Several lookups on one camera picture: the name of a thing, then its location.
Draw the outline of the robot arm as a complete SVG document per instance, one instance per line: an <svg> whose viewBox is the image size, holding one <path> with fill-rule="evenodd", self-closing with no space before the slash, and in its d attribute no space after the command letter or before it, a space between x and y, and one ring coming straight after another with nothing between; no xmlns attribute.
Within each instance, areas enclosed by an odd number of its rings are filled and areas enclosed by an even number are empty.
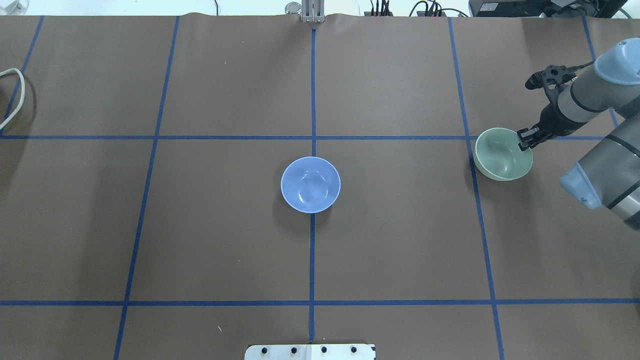
<svg viewBox="0 0 640 360"><path fill-rule="evenodd" d="M638 37L626 38L588 63L551 64L533 73L526 89L542 89L548 102L535 125L516 133L519 149L532 150L610 117L610 132L574 162L560 184L586 208L606 208L634 231L640 222L639 50Z"/></svg>

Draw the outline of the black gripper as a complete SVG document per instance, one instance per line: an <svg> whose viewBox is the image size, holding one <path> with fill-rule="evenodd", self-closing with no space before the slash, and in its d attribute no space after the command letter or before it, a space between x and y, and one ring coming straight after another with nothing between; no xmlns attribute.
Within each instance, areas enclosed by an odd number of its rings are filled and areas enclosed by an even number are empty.
<svg viewBox="0 0 640 360"><path fill-rule="evenodd" d="M537 127L517 130L519 150L525 152L550 138L569 136L584 125L584 122L573 121L564 116L556 104L548 104L541 111Z"/></svg>

